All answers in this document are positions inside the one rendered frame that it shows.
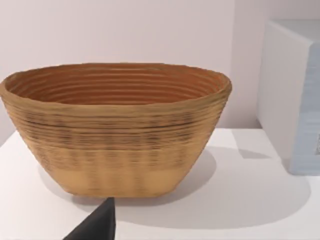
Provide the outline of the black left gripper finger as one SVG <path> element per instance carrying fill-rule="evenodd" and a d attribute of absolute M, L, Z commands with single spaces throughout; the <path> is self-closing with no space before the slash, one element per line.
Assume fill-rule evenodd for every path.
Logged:
<path fill-rule="evenodd" d="M 62 240 L 115 240 L 115 199 L 107 198 Z"/>

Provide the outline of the white and pale blue box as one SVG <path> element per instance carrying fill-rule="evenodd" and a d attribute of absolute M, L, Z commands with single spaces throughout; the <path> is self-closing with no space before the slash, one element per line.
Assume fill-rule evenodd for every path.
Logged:
<path fill-rule="evenodd" d="M 289 173 L 320 176 L 320 19 L 267 23 L 256 115 Z"/>

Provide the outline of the woven brown basket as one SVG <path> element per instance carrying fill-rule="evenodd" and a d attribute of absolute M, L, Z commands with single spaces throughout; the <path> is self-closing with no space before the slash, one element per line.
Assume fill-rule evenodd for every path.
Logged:
<path fill-rule="evenodd" d="M 77 63 L 15 72 L 4 107 L 66 192 L 150 198 L 172 192 L 209 141 L 232 92 L 221 72 L 165 63 Z"/>

